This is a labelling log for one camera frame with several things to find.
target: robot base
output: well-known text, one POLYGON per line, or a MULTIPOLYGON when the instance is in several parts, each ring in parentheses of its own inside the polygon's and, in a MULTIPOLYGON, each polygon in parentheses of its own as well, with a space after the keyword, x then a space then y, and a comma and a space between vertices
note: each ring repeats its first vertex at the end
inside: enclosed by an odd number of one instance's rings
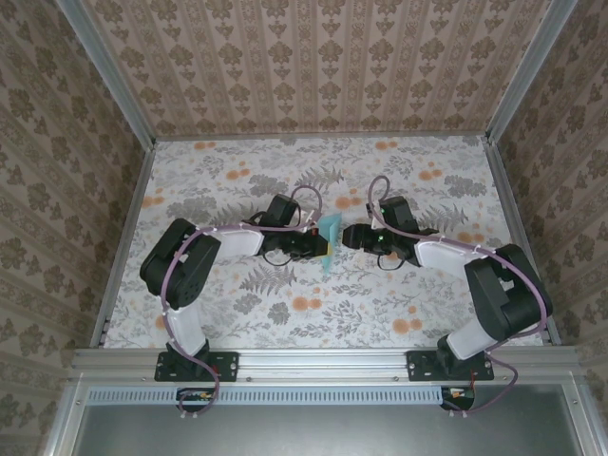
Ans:
MULTIPOLYGON (((220 382, 236 382, 238 375, 238 352, 209 351, 209 341, 195 355, 197 359, 213 369, 220 382)), ((157 382, 213 382, 209 372, 198 364, 185 359, 167 344, 167 351, 159 353, 154 380, 157 382)))
POLYGON ((446 367, 441 351, 408 351, 406 359, 410 382, 470 381, 471 376, 474 376, 475 381, 494 380, 492 363, 483 352, 465 361, 457 360, 458 362, 449 364, 449 367, 446 367))

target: cable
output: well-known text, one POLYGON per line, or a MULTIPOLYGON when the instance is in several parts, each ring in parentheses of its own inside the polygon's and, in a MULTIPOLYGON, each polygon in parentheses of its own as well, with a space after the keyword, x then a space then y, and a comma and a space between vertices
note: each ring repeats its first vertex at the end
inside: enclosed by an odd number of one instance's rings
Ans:
POLYGON ((268 264, 270 264, 271 266, 275 266, 276 268, 280 268, 281 266, 287 266, 289 263, 292 262, 292 259, 293 259, 293 258, 289 258, 284 263, 275 264, 268 260, 268 258, 266 257, 266 253, 264 253, 264 255, 262 255, 262 258, 264 258, 268 264))
POLYGON ((402 259, 402 260, 401 260, 401 262, 400 262, 400 263, 397 265, 397 267, 396 267, 396 268, 387 269, 387 268, 383 268, 383 267, 380 265, 380 258, 381 258, 381 257, 382 257, 381 255, 379 255, 379 256, 378 256, 378 259, 376 260, 376 264, 378 265, 378 267, 379 267, 379 268, 380 268, 382 271, 396 271, 396 270, 398 270, 399 268, 401 268, 401 266, 403 266, 403 265, 404 265, 404 263, 406 262, 404 259, 402 259))
MULTIPOLYGON (((373 204, 373 187, 374 187, 374 185, 378 181, 384 181, 387 184, 387 188, 385 189, 384 195, 379 199, 380 201, 382 201, 389 194, 389 191, 390 191, 390 180, 386 176, 382 176, 382 175, 381 176, 377 176, 376 178, 374 178, 371 181, 370 188, 368 189, 368 203, 369 203, 369 206, 370 206, 370 210, 373 213, 373 216, 378 220, 378 222, 381 225, 383 225, 386 229, 388 229, 389 231, 392 231, 396 235, 405 236, 406 238, 413 238, 413 239, 418 239, 418 240, 430 240, 430 241, 435 241, 435 242, 443 242, 445 244, 453 245, 455 247, 458 247, 458 248, 460 248, 462 250, 470 250, 471 252, 478 252, 478 253, 480 253, 482 255, 486 255, 487 257, 490 257, 490 258, 494 259, 495 261, 499 262, 506 269, 508 269, 509 271, 511 271, 513 274, 515 274, 517 277, 519 277, 522 280, 522 282, 525 284, 525 286, 528 288, 528 290, 530 290, 530 292, 532 292, 532 295, 534 295, 534 297, 536 298, 536 300, 537 300, 537 302, 539 304, 539 310, 541 312, 541 321, 539 322, 539 324, 535 328, 533 328, 533 329, 531 329, 529 331, 520 332, 518 334, 515 334, 511 338, 526 337, 528 335, 539 333, 542 330, 544 330, 544 328, 546 327, 546 323, 547 323, 547 309, 546 309, 546 306, 544 305, 544 300, 542 299, 541 292, 534 285, 534 283, 532 283, 532 281, 527 277, 527 275, 525 275, 519 268, 517 268, 515 265, 511 264, 506 259, 502 258, 501 256, 496 255, 494 252, 491 252, 491 251, 489 251, 487 249, 482 248, 479 245, 478 246, 471 246, 471 245, 466 244, 464 242, 460 242, 458 240, 449 239, 449 238, 445 238, 445 237, 414 235, 413 233, 407 233, 405 231, 398 230, 398 229, 393 228, 392 226, 388 225, 384 221, 384 218, 380 214, 378 214, 378 211, 376 211, 376 209, 374 207, 374 204, 373 204)), ((507 368, 510 371, 512 371, 513 372, 513 378, 511 379, 511 381, 509 382, 509 384, 496 397, 494 397, 493 399, 491 399, 487 403, 485 403, 482 406, 479 406, 477 408, 473 408, 471 410, 468 410, 468 411, 461 410, 461 412, 462 412, 463 415, 465 415, 466 413, 474 413, 474 412, 477 412, 477 411, 481 411, 481 410, 487 409, 492 404, 495 404, 501 398, 503 398, 515 386, 515 383, 517 382, 517 379, 519 377, 519 374, 518 374, 517 370, 513 366, 510 366, 510 365, 506 364, 505 362, 496 359, 494 356, 492 356, 490 354, 490 352, 492 350, 497 349, 498 347, 500 347, 505 342, 506 342, 506 340, 503 341, 503 342, 499 342, 499 343, 493 345, 492 347, 490 347, 489 349, 487 349, 485 353, 486 353, 488 359, 490 359, 492 362, 494 362, 495 364, 498 364, 499 366, 503 366, 504 368, 507 368)), ((450 405, 451 407, 453 407, 453 408, 455 408, 457 410, 460 410, 458 407, 454 406, 453 404, 449 403, 448 401, 445 401, 445 402, 448 405, 450 405)))
MULTIPOLYGON (((413 238, 413 239, 418 239, 418 240, 431 240, 434 242, 443 242, 448 245, 453 245, 455 247, 459 247, 460 249, 463 249, 463 250, 470 250, 471 252, 477 252, 479 254, 485 255, 487 257, 490 257, 490 258, 498 261, 506 269, 511 271, 513 274, 515 274, 517 277, 519 277, 522 280, 522 282, 525 284, 525 286, 528 288, 528 290, 530 290, 530 292, 532 292, 532 295, 534 295, 534 297, 536 298, 537 302, 539 303, 539 309, 541 311, 541 321, 535 328, 533 328, 532 330, 526 331, 526 332, 520 332, 519 334, 514 335, 512 338, 526 337, 528 335, 536 334, 536 333, 539 333, 540 331, 544 330, 544 328, 546 327, 546 323, 547 323, 547 309, 544 305, 544 301, 542 299, 541 292, 536 288, 534 283, 532 283, 532 281, 527 277, 527 275, 525 275, 522 271, 520 271, 516 266, 511 264, 506 259, 502 258, 501 256, 496 255, 494 252, 489 251, 483 247, 472 246, 472 245, 466 244, 464 242, 461 242, 459 240, 449 239, 446 237, 414 235, 413 233, 407 233, 405 231, 398 230, 398 229, 393 228, 392 226, 388 225, 384 221, 382 216, 380 214, 378 214, 378 211, 376 211, 375 207, 372 204, 373 186, 380 180, 385 181, 387 183, 387 189, 385 190, 385 193, 382 196, 382 198, 380 198, 379 200, 382 201, 389 193, 389 190, 390 190, 389 178, 387 178, 386 176, 377 176, 374 180, 371 181, 370 188, 368 190, 368 201, 369 201, 370 209, 371 209, 371 212, 373 213, 373 216, 380 222, 380 224, 382 226, 384 226, 389 231, 392 231, 396 235, 405 236, 406 238, 413 238)), ((499 347, 498 344, 494 347, 491 347, 489 350, 494 350, 497 347, 499 347)))
POLYGON ((319 214, 319 216, 320 216, 320 214, 321 214, 321 209, 323 208, 323 197, 321 197, 321 192, 319 192, 319 191, 318 191, 316 188, 314 188, 312 185, 306 185, 306 184, 305 184, 305 185, 300 185, 299 187, 296 187, 296 188, 294 189, 294 191, 292 192, 292 196, 291 196, 292 200, 294 199, 294 196, 295 196, 295 194, 296 194, 297 192, 299 192, 300 190, 303 190, 303 189, 305 189, 305 188, 308 188, 309 190, 313 190, 313 191, 314 191, 314 194, 316 195, 316 198, 317 198, 317 200, 318 200, 318 202, 319 202, 316 210, 318 211, 318 214, 319 214))
MULTIPOLYGON (((220 226, 220 227, 209 226, 209 227, 205 227, 205 228, 199 228, 188 239, 186 239, 183 242, 181 247, 174 254, 173 259, 171 260, 171 263, 169 264, 169 267, 167 268, 167 272, 164 275, 164 279, 162 280, 162 285, 161 285, 161 304, 162 304, 162 320, 164 322, 164 327, 167 329, 167 333, 169 334, 169 340, 170 340, 171 344, 173 345, 173 348, 181 356, 183 356, 188 361, 198 364, 203 369, 205 369, 207 372, 209 372, 211 374, 211 376, 214 380, 214 384, 215 384, 214 393, 213 393, 213 396, 211 397, 211 400, 207 403, 206 406, 204 406, 201 410, 199 410, 198 414, 205 413, 218 400, 219 377, 214 372, 214 370, 211 369, 206 363, 203 363, 202 361, 198 360, 194 356, 191 356, 190 354, 188 354, 186 352, 186 350, 180 345, 175 334, 173 333, 173 330, 171 329, 171 325, 169 324, 169 317, 168 317, 168 315, 169 315, 168 311, 170 310, 170 306, 167 303, 167 299, 166 299, 167 288, 169 287, 169 280, 171 279, 171 275, 175 271, 175 268, 176 268, 178 262, 180 261, 181 256, 184 254, 184 252, 190 246, 190 244, 192 244, 192 242, 194 242, 198 237, 206 235, 208 233, 217 233, 217 232, 223 232, 223 231, 236 231, 236 230, 288 232, 288 231, 299 231, 301 229, 308 228, 308 227, 314 225, 315 223, 318 222, 319 218, 321 217, 321 210, 323 208, 323 199, 322 199, 319 191, 310 185, 300 185, 299 187, 296 187, 296 189, 292 193, 292 198, 294 197, 294 194, 296 193, 296 191, 298 191, 302 188, 309 188, 309 189, 314 190, 314 192, 316 193, 317 198, 318 198, 318 207, 315 211, 313 211, 311 220, 308 223, 301 223, 301 224, 298 223, 296 226, 275 228, 275 227, 267 227, 267 226, 262 227, 262 226, 256 226, 256 225, 248 225, 246 223, 241 222, 241 223, 235 224, 235 225, 224 225, 224 226, 220 226)), ((179 409, 181 412, 181 416, 185 417, 188 414, 188 412, 186 412, 183 409, 182 403, 183 403, 183 401, 180 401, 179 409)))

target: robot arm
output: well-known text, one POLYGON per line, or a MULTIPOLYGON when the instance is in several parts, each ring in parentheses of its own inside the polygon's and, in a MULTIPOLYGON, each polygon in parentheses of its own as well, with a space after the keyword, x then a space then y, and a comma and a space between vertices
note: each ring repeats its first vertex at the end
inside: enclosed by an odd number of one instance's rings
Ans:
MULTIPOLYGON (((384 222, 400 231, 430 235, 434 230, 421 231, 403 197, 384 199, 376 211, 384 222)), ((477 251, 463 251, 441 240, 418 240, 395 235, 377 224, 357 224, 344 232, 342 242, 350 248, 363 248, 375 255, 396 252, 402 261, 426 268, 435 268, 468 282, 475 316, 461 329, 444 336, 438 342, 437 358, 447 376, 460 368, 466 370, 466 360, 482 354, 517 333, 539 322, 538 302, 525 284, 494 259, 477 251)), ((509 244, 496 250, 522 271, 540 291, 551 314, 553 306, 542 283, 522 249, 509 244)))
MULTIPOLYGON (((277 195, 267 211, 244 220, 238 228, 210 232, 207 236, 199 236, 188 246, 171 274, 166 290, 166 301, 170 306, 167 321, 176 342, 187 354, 199 356, 206 345, 199 311, 190 304, 199 297, 217 259, 265 255, 276 249, 282 250, 291 259, 327 254, 327 240, 315 229, 288 232, 264 230, 265 227, 287 226, 296 209, 299 211, 299 206, 293 199, 277 195)), ((152 295, 161 295, 170 263, 182 244, 196 231, 193 223, 183 218, 176 219, 145 259, 140 277, 152 295)))

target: tabletop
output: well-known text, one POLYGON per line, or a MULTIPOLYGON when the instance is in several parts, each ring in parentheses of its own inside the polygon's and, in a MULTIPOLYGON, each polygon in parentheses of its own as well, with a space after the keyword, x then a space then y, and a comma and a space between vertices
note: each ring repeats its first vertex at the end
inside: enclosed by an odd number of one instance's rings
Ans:
MULTIPOLYGON (((383 174, 389 195, 406 197, 421 228, 491 248, 510 240, 481 137, 160 142, 155 151, 105 348, 167 342, 161 303, 139 269, 174 219, 238 222, 300 184, 321 192, 323 215, 342 215, 340 232, 369 222, 368 186, 383 174)), ((297 200, 314 208, 313 192, 297 200)), ((381 261, 385 269, 398 264, 381 261)), ((432 347, 474 315, 466 282, 409 263, 383 271, 375 256, 339 243, 327 274, 318 259, 282 267, 259 256, 216 261, 192 305, 211 347, 232 349, 432 347)))

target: wall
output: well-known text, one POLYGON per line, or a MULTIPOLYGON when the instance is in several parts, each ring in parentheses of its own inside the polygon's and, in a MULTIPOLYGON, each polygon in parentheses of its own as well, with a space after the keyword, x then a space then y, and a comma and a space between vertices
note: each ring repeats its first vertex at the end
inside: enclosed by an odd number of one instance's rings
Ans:
POLYGON ((485 130, 549 0, 86 0, 157 136, 485 130))
POLYGON ((52 424, 142 158, 54 2, 0 2, 0 454, 52 424))
POLYGON ((608 410, 608 2, 580 0, 500 140, 560 334, 608 410))

